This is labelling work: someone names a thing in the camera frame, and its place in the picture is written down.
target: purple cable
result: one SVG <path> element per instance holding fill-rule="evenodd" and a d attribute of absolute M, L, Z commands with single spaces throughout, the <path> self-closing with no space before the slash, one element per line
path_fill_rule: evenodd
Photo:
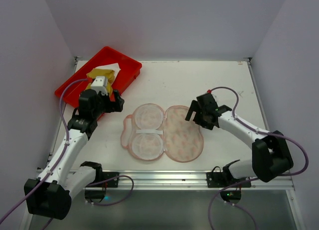
<path fill-rule="evenodd" d="M 229 185 L 229 186 L 227 186 L 227 187 L 225 187 L 225 188 L 219 190 L 219 191 L 212 197 L 212 199 L 210 200 L 209 205 L 208 205 L 208 221 L 209 221 L 209 224 L 210 224 L 210 227 L 211 227 L 212 230 L 215 230 L 215 228 L 214 228 L 214 226 L 213 226 L 213 221 L 212 221 L 212 219 L 211 219 L 211 217 L 210 217 L 210 216 L 211 216 L 211 206 L 212 206 L 214 200 L 216 199 L 216 197 L 217 197 L 221 192 L 225 191 L 226 189 L 233 188 L 233 187 L 235 187 L 235 186 L 238 186 L 238 185 L 241 185 L 241 184 L 245 184 L 245 183 L 249 183 L 249 182 L 252 182 L 252 181 L 255 181 L 255 180 L 258 180 L 258 178 L 248 179 L 248 180 L 240 181 L 240 182 L 238 182 L 238 183 L 234 183 L 234 184 L 232 184 L 232 185 Z M 246 212 L 246 213 L 250 216 L 250 218 L 253 220 L 254 225 L 255 225 L 255 229 L 258 230 L 258 226 L 257 226 L 256 220 L 255 220 L 255 218 L 253 217 L 253 215 L 252 215 L 249 211 L 247 211 L 246 209 L 244 209 L 243 207 L 241 207 L 241 206 L 239 206 L 239 205 L 237 205 L 237 204 L 234 204 L 234 207 L 237 207 L 237 208 L 243 210 L 244 212 Z"/>
<path fill-rule="evenodd" d="M 235 94 L 235 96 L 236 96 L 236 103 L 235 103 L 234 108 L 233 108 L 233 110 L 232 110 L 232 115 L 233 115 L 233 117 L 235 118 L 235 120 L 237 120 L 237 121 L 238 121 L 239 123 L 241 123 L 243 126 L 245 126 L 247 129 L 249 129 L 249 130 L 251 130 L 251 131 L 253 131 L 253 132 L 256 132 L 256 130 L 255 130 L 254 128 L 250 127 L 249 125 L 247 125 L 246 123 L 244 123 L 241 119 L 239 119 L 239 118 L 236 117 L 235 110 L 236 110 L 236 108 L 237 108 L 237 106 L 238 106 L 238 103 L 239 103 L 239 96 L 238 96 L 237 92 L 236 92 L 234 89 L 231 89 L 231 88 L 229 88 L 229 87 L 215 87 L 215 88 L 211 89 L 211 91 L 214 91 L 214 90 L 217 90 L 217 89 L 227 89 L 227 90 L 232 91 L 232 92 Z M 282 138 L 282 139 L 288 140 L 289 142 L 295 144 L 295 145 L 302 151 L 302 153 L 304 154 L 304 157 L 305 157 L 305 165 L 304 165 L 304 167 L 303 167 L 301 170 L 299 170 L 299 171 L 297 171 L 297 172 L 295 172 L 295 173 L 281 174 L 280 176 L 294 176 L 294 175 L 298 175 L 298 174 L 301 174 L 301 173 L 305 172 L 305 170 L 306 170 L 306 169 L 308 168 L 308 166 L 309 166 L 309 158 L 308 158 L 308 155 L 307 155 L 307 153 L 306 153 L 306 150 L 305 150 L 298 142 L 296 142 L 295 140 L 293 140 L 293 139 L 291 139 L 291 138 L 289 138 L 289 137 L 286 137 L 286 136 L 280 135 L 280 134 L 273 134 L 273 133 L 268 133 L 268 132 L 263 132 L 263 131 L 259 131 L 258 133 L 259 133 L 259 134 L 269 135 L 269 136 L 273 136 L 273 137 L 277 137 L 277 138 Z"/>
<path fill-rule="evenodd" d="M 53 218 L 50 218 L 49 221 L 41 228 L 41 230 L 45 230 L 47 226 L 52 222 Z"/>
<path fill-rule="evenodd" d="M 231 92 L 233 92 L 236 96 L 236 103 L 234 105 L 234 108 L 232 110 L 232 115 L 233 117 L 235 118 L 236 121 L 238 121 L 240 124 L 242 124 L 244 127 L 248 128 L 249 130 L 253 131 L 253 132 L 256 132 L 256 129 L 252 128 L 251 126 L 247 125 L 246 123 L 244 123 L 241 119 L 237 118 L 236 117 L 236 114 L 235 114 L 235 110 L 238 106 L 238 103 L 239 103 L 239 96 L 237 94 L 237 92 L 232 89 L 232 88 L 229 88 L 229 87 L 215 87 L 213 89 L 211 89 L 211 92 L 214 91 L 214 90 L 217 90 L 217 89 L 227 89 L 227 90 L 230 90 Z M 301 174 L 303 172 L 305 172 L 305 170 L 308 168 L 308 165 L 309 165 L 309 158 L 308 158 L 308 155 L 306 153 L 306 150 L 298 143 L 296 142 L 295 140 L 289 138 L 289 137 L 286 137 L 284 135 L 280 135 L 280 134 L 273 134 L 273 133 L 268 133 L 268 132 L 263 132 L 263 131 L 258 131 L 257 133 L 259 134 L 264 134 L 264 135 L 269 135 L 269 136 L 273 136 L 273 137 L 277 137 L 277 138 L 282 138 L 282 139 L 285 139 L 285 140 L 288 140 L 290 141 L 291 143 L 295 144 L 301 151 L 302 153 L 304 154 L 304 157 L 305 157 L 305 165 L 304 167 L 297 171 L 297 172 L 294 172 L 294 173 L 287 173 L 287 174 L 281 174 L 280 176 L 294 176 L 294 175 L 298 175 L 298 174 Z M 209 206 L 208 206 L 208 220 L 209 220 L 209 224 L 210 224 L 210 227 L 212 230 L 214 230 L 214 226 L 213 226 L 213 222 L 212 222 L 212 219 L 211 219 L 211 206 L 213 204 L 213 201 L 215 200 L 215 198 L 223 191 L 225 191 L 226 189 L 229 189 L 229 188 L 232 188 L 232 187 L 235 187 L 235 186 L 238 186 L 238 185 L 241 185 L 241 184 L 244 184 L 244 183 L 248 183 L 248 182 L 252 182 L 252 181 L 255 181 L 255 180 L 258 180 L 258 178 L 253 178 L 253 179 L 249 179 L 249 180 L 244 180 L 244 181 L 241 181 L 241 182 L 238 182 L 238 183 L 235 183 L 235 184 L 232 184 L 232 185 L 229 185 L 221 190 L 219 190 L 214 196 L 213 198 L 210 200 L 209 202 Z M 239 205 L 236 205 L 236 204 L 231 204 L 231 203 L 228 203 L 229 205 L 232 205 L 232 206 L 235 206 L 241 210 L 243 210 L 244 212 L 246 212 L 250 217 L 251 219 L 253 220 L 254 222 L 254 225 L 255 225 L 255 229 L 257 230 L 258 229 L 258 226 L 256 224 L 256 220 L 254 219 L 254 217 L 252 216 L 252 214 L 246 210 L 245 208 L 239 206 Z"/>
<path fill-rule="evenodd" d="M 69 89 L 70 86 L 72 86 L 73 84 L 75 83 L 78 83 L 78 82 L 83 82 L 83 81 L 87 81 L 87 79 L 80 79 L 80 80 L 77 80 L 77 81 L 74 81 L 72 82 L 70 85 L 68 85 L 64 91 L 62 92 L 62 95 L 60 97 L 60 116 L 62 118 L 62 122 L 63 122 L 63 125 L 64 125 L 64 128 L 65 128 L 65 131 L 66 131 L 66 140 L 69 140 L 69 130 L 67 128 L 67 124 L 65 122 L 65 119 L 63 117 L 63 112 L 62 112 L 62 101 L 63 101 L 63 97 L 64 97 L 64 94 L 65 92 Z M 60 155 L 60 157 L 57 159 L 56 163 L 52 166 L 52 168 L 50 169 L 50 171 L 52 172 L 55 167 L 59 164 L 59 162 L 61 161 L 66 149 L 67 149 L 67 144 L 64 145 L 64 148 L 62 150 L 62 153 Z M 0 225 L 3 223 L 3 221 L 17 208 L 19 207 L 27 198 L 29 198 L 44 182 L 45 180 L 50 176 L 50 174 L 47 174 L 44 176 L 44 178 L 27 194 L 25 195 L 19 202 L 17 202 L 8 212 L 6 212 L 6 214 L 0 219 Z"/>
<path fill-rule="evenodd" d="M 113 203 L 109 203 L 109 204 L 100 204 L 100 203 L 93 203 L 94 205 L 96 206 L 112 206 L 112 205 L 115 205 L 115 204 L 118 204 L 120 202 L 123 202 L 125 199 L 129 198 L 131 195 L 132 195 L 132 192 L 133 192 L 133 188 L 134 188 L 134 181 L 133 179 L 130 177 L 130 176 L 127 176 L 127 175 L 119 175 L 119 176 L 116 176 L 116 177 L 113 177 L 113 178 L 110 178 L 110 179 L 107 179 L 107 180 L 103 180 L 101 182 L 97 182 L 97 183 L 93 183 L 93 184 L 89 184 L 87 187 L 92 187 L 92 186 L 96 186 L 96 185 L 100 185 L 100 184 L 104 184 L 106 182 L 109 182 L 113 179 L 117 179 L 117 178 L 121 178 L 121 177 L 125 177 L 125 178 L 128 178 L 130 179 L 130 181 L 132 182 L 132 187 L 131 187 L 131 190 L 129 191 L 129 193 L 122 199 L 118 200 L 118 201 L 115 201 Z"/>

